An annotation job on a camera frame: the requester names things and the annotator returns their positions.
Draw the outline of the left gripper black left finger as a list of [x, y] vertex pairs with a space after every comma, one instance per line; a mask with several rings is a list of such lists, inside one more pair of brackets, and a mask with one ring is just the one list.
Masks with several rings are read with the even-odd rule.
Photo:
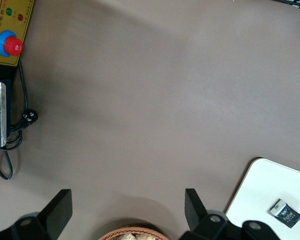
[[0, 240], [57, 240], [71, 217], [72, 191], [62, 189], [36, 216], [24, 216], [0, 231]]

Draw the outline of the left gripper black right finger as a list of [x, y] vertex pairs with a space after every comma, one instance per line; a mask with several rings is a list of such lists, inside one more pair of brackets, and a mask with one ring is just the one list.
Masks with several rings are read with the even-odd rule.
[[184, 195], [184, 214], [189, 227], [181, 240], [222, 240], [227, 219], [217, 210], [207, 210], [197, 192], [187, 188]]

